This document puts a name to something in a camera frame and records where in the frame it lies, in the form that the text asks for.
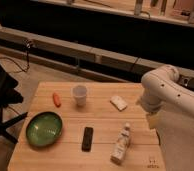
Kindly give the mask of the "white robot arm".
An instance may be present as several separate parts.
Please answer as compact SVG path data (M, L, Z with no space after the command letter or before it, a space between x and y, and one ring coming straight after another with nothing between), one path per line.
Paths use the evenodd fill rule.
M179 70L173 65L163 65L145 73L141 78L144 88L138 104L147 112L146 118L150 129L159 122L158 111L162 103L170 103L194 119L194 91L179 85Z

